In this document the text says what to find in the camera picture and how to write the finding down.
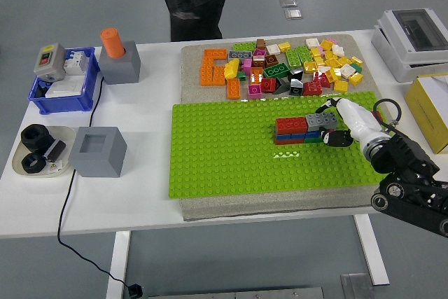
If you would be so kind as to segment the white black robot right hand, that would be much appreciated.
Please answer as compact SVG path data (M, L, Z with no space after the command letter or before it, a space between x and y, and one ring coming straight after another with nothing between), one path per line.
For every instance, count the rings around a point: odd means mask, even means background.
M351 137L360 143L360 149L366 151L381 141L388 141L391 137L383 132L381 125L374 115L361 105L342 97L328 99L317 108L316 113L322 113L330 107L335 107L345 125L351 131Z

